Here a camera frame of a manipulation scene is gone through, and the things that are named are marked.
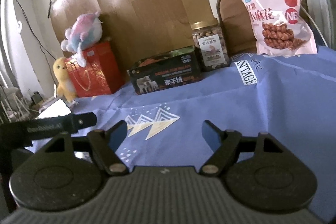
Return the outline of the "brown chair back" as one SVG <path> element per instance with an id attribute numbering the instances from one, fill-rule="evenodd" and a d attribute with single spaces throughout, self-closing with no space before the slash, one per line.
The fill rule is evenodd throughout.
<path id="1" fill-rule="evenodd" d="M 241 0 L 217 0 L 217 13 L 229 57 L 256 53 L 256 38 L 244 3 Z"/>

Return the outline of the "yellow duck plush toy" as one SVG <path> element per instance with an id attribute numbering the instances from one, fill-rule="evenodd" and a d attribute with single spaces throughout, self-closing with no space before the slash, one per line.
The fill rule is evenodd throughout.
<path id="1" fill-rule="evenodd" d="M 70 79 L 67 71 L 66 58 L 60 57 L 53 64 L 54 75 L 58 81 L 56 94 L 59 97 L 64 97 L 68 103 L 74 102 L 77 97 L 75 87 Z"/>

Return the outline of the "pink twisted snack bag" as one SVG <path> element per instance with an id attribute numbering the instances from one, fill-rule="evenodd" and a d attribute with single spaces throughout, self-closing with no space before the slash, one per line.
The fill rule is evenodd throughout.
<path id="1" fill-rule="evenodd" d="M 302 0 L 241 0 L 249 15 L 259 55 L 316 54 L 313 32 L 299 12 Z"/>

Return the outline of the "black sheep print box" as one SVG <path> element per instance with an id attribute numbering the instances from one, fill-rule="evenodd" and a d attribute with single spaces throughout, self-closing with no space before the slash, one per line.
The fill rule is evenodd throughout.
<path id="1" fill-rule="evenodd" d="M 127 74 L 138 95 L 175 88 L 202 79 L 193 46 L 142 59 L 127 70 Z"/>

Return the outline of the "nut jar gold lid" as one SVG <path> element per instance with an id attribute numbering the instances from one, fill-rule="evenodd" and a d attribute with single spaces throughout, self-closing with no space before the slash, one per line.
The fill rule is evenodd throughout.
<path id="1" fill-rule="evenodd" d="M 203 71 L 213 71 L 219 68 L 228 67 L 226 42 L 221 26 L 216 18 L 193 23 L 193 41 L 195 51 L 201 62 Z"/>

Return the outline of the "blue printed bedsheet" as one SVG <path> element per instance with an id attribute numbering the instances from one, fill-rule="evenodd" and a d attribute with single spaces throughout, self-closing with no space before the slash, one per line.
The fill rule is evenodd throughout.
<path id="1" fill-rule="evenodd" d="M 335 51 L 269 57 L 242 53 L 229 67 L 199 82 L 137 95 L 126 84 L 112 95 L 81 98 L 76 114 L 93 112 L 97 129 L 120 120 L 128 137 L 117 153 L 129 167 L 194 166 L 212 155 L 202 123 L 245 136 L 268 132 L 316 175 L 310 210 L 325 222 L 335 216 Z"/>

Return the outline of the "red gift bag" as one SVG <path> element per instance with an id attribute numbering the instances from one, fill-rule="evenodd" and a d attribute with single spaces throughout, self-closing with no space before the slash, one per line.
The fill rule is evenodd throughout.
<path id="1" fill-rule="evenodd" d="M 87 64 L 78 65 L 74 56 L 66 59 L 67 71 L 79 98 L 113 94 L 125 81 L 110 42 L 100 42 L 83 51 Z"/>

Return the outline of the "brown cardboard board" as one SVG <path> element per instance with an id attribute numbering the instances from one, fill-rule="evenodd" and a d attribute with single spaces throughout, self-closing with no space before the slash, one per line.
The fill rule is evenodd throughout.
<path id="1" fill-rule="evenodd" d="M 50 19 L 58 40 L 77 17 L 100 12 L 103 38 L 122 71 L 136 61 L 190 46 L 191 25 L 211 20 L 209 0 L 55 0 Z"/>

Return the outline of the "pink blue plush toy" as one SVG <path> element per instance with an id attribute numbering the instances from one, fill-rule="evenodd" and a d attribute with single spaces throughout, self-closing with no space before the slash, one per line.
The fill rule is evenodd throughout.
<path id="1" fill-rule="evenodd" d="M 86 67 L 87 61 L 84 50 L 95 45 L 102 37 L 102 21 L 99 19 L 100 11 L 81 14 L 72 27 L 65 30 L 65 39 L 60 43 L 63 52 L 75 54 L 78 65 Z"/>

